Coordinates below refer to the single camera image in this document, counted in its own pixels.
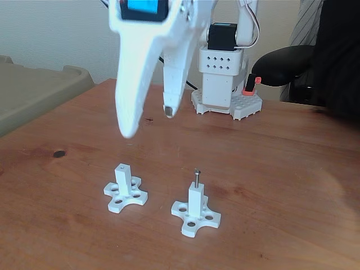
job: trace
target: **wooden table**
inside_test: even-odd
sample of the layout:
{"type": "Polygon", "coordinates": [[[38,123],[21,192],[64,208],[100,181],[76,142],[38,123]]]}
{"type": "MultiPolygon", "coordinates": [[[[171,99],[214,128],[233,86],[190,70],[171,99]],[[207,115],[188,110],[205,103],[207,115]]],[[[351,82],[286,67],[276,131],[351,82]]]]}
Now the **wooden table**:
{"type": "Polygon", "coordinates": [[[360,269],[360,130],[309,106],[265,101],[242,121],[174,119],[150,89],[122,137],[108,80],[0,139],[0,269],[360,269]],[[57,150],[66,155],[54,158],[57,150]],[[119,163],[149,199],[107,210],[119,163]],[[219,229],[181,234],[170,214],[201,169],[219,229]]]}

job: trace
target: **white plastic part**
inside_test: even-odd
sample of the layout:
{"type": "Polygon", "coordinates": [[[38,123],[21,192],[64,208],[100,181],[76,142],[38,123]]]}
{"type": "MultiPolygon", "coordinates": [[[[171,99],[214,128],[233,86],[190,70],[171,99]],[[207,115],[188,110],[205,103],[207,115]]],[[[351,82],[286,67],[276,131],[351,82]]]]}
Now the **white plastic part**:
{"type": "Polygon", "coordinates": [[[103,193],[111,196],[108,209],[113,213],[120,213],[129,204],[144,205],[147,201],[147,192],[141,191],[141,178],[131,176],[130,166],[120,164],[115,169],[116,183],[109,183],[103,193]]]}
{"type": "Polygon", "coordinates": [[[197,114],[204,114],[207,111],[216,113],[231,114],[234,120],[241,120],[251,114],[261,111],[263,100],[257,95],[244,96],[242,94],[233,95],[229,109],[218,109],[207,107],[203,104],[201,90],[195,90],[191,93],[191,101],[197,114]]]}
{"type": "Polygon", "coordinates": [[[133,137],[139,125],[152,74],[164,52],[164,110],[178,110],[192,55],[209,25],[214,0],[172,0],[163,22],[123,20],[118,0],[110,0],[109,24],[120,34],[115,104],[119,128],[133,137]]]}
{"type": "Polygon", "coordinates": [[[248,46],[253,41],[254,36],[254,22],[245,8],[245,3],[249,5],[251,10],[257,14],[258,0],[237,0],[239,16],[237,22],[236,44],[238,46],[248,46]]]}
{"type": "Polygon", "coordinates": [[[195,237],[201,227],[219,228],[221,214],[208,208],[208,197],[204,195],[204,184],[199,183],[195,188],[192,182],[189,188],[189,202],[174,202],[171,214],[180,217],[184,223],[181,233],[188,237],[195,237]]]}
{"type": "Polygon", "coordinates": [[[239,74],[243,55],[243,49],[216,51],[207,46],[200,48],[199,71],[203,73],[202,102],[205,106],[223,110],[230,108],[232,91],[246,76],[246,67],[239,74]]]}

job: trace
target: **metal pin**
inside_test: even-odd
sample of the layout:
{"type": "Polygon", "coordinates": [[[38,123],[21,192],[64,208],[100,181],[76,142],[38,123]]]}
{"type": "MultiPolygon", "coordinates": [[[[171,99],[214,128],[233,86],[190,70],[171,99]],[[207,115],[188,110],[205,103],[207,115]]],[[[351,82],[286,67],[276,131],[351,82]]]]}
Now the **metal pin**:
{"type": "Polygon", "coordinates": [[[200,175],[200,171],[198,169],[195,168],[195,188],[199,187],[199,175],[200,175]]]}
{"type": "Polygon", "coordinates": [[[173,117],[173,108],[166,106],[165,107],[165,115],[169,118],[173,117]]]}

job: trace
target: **white 3d printed stand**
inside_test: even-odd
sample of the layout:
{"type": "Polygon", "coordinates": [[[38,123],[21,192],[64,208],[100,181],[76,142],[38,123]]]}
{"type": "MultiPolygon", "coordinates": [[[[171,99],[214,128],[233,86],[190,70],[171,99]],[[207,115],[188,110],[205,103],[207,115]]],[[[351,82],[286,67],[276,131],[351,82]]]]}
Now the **white 3d printed stand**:
{"type": "Polygon", "coordinates": [[[263,104],[263,100],[257,94],[253,96],[243,96],[239,94],[231,97],[230,108],[227,110],[207,107],[203,104],[202,92],[200,90],[195,90],[191,93],[191,101],[197,114],[215,111],[216,113],[231,114],[234,120],[241,120],[244,117],[261,111],[263,104]]]}
{"type": "Polygon", "coordinates": [[[248,61],[243,49],[216,51],[207,46],[200,48],[202,89],[191,93],[191,101],[197,114],[214,111],[231,114],[234,120],[241,120],[261,110],[263,101],[256,93],[253,96],[241,93],[245,86],[248,61]]]}
{"type": "Polygon", "coordinates": [[[181,232],[188,237],[195,237],[197,230],[204,226],[218,228],[221,221],[221,214],[208,208],[204,184],[199,183],[200,171],[195,170],[195,174],[196,182],[192,182],[189,188],[189,202],[176,201],[171,207],[171,214],[184,221],[181,232]]]}
{"type": "Polygon", "coordinates": [[[147,201],[147,192],[141,191],[141,178],[131,176],[130,165],[120,164],[115,169],[116,183],[109,183],[103,193],[111,196],[108,209],[113,213],[120,213],[129,204],[144,205],[147,201]]]}

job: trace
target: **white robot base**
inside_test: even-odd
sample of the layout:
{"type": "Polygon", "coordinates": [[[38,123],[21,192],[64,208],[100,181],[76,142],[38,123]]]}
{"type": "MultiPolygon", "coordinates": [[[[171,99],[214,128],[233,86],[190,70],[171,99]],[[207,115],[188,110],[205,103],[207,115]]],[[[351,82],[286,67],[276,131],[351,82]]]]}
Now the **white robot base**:
{"type": "Polygon", "coordinates": [[[147,201],[147,192],[141,191],[141,178],[131,176],[130,165],[120,164],[115,169],[116,183],[109,183],[103,193],[111,196],[108,209],[113,213],[120,213],[129,204],[144,205],[147,201]]]}
{"type": "Polygon", "coordinates": [[[201,90],[195,90],[191,93],[191,101],[197,114],[204,114],[207,111],[215,111],[216,113],[231,114],[234,120],[241,120],[251,114],[261,111],[263,100],[257,95],[244,96],[243,94],[231,97],[230,108],[227,110],[207,107],[203,104],[201,90]]]}
{"type": "Polygon", "coordinates": [[[171,214],[180,217],[184,223],[181,233],[195,237],[198,229],[204,226],[219,228],[221,214],[208,208],[208,197],[204,195],[204,184],[192,182],[189,188],[189,202],[174,202],[171,214]]]}

